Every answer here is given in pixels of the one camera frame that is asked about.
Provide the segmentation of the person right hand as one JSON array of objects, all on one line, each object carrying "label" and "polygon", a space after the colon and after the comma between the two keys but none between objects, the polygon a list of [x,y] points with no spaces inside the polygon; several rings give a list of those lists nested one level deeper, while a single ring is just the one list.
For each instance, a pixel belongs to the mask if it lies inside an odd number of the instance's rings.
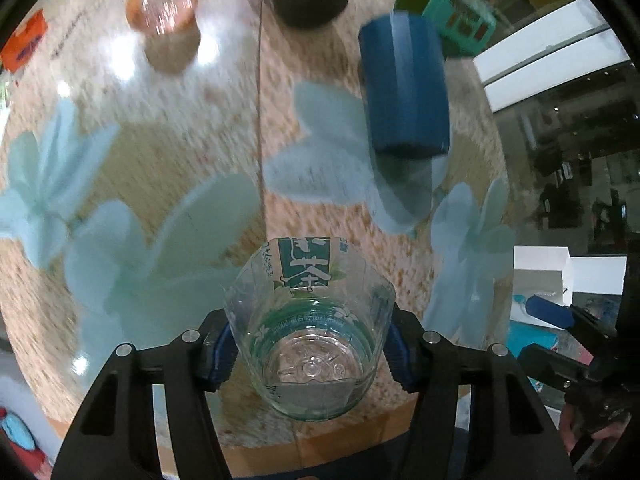
[{"label": "person right hand", "polygon": [[[594,464],[601,463],[615,448],[630,421],[631,416],[628,415],[624,420],[616,420],[611,425],[590,434],[590,437],[598,444],[590,458]],[[577,406],[569,403],[564,404],[560,416],[559,434],[567,453],[572,452],[578,440],[587,434],[584,429],[582,412]]]}]

